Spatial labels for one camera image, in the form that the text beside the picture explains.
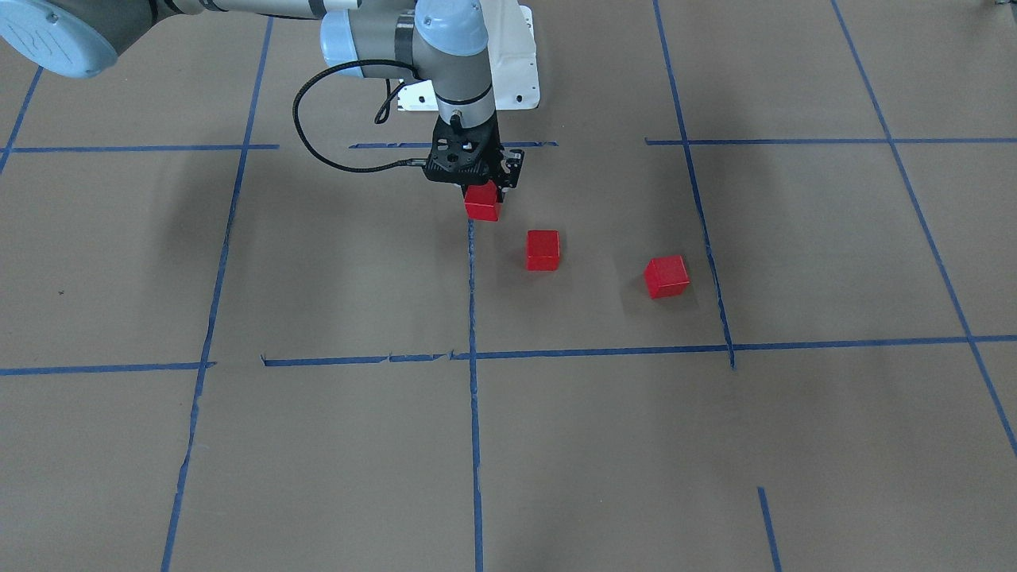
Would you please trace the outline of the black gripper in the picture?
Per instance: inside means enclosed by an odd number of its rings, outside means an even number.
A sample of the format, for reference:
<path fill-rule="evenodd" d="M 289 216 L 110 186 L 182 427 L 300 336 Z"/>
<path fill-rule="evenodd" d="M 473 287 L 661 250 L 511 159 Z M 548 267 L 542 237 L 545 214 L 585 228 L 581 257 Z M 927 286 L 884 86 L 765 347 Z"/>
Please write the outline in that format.
<path fill-rule="evenodd" d="M 524 151 L 506 149 L 499 137 L 497 114 L 474 127 L 439 118 L 432 131 L 423 174 L 432 182 L 462 187 L 495 184 L 518 186 Z"/>

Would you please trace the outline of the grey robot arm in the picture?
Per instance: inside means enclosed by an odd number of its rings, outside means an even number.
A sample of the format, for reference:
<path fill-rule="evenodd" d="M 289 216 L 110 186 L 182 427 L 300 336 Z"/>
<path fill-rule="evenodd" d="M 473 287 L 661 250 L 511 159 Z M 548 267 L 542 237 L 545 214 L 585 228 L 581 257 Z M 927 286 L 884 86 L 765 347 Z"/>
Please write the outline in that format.
<path fill-rule="evenodd" d="M 507 191 L 518 185 L 522 149 L 499 135 L 497 88 L 485 8 L 479 1 L 4 1 L 2 40 L 47 72 L 74 79 L 112 68 L 141 44 L 146 56 L 206 58 L 224 72 L 254 46 L 257 23 L 294 23 L 319 33 L 326 68 L 299 87 L 292 124 L 310 156 L 335 170 L 370 174 L 417 168 L 437 184 Z M 436 119 L 421 158 L 344 165 L 304 131 L 310 88 L 334 75 L 388 81 L 392 104 L 403 85 L 430 83 Z"/>

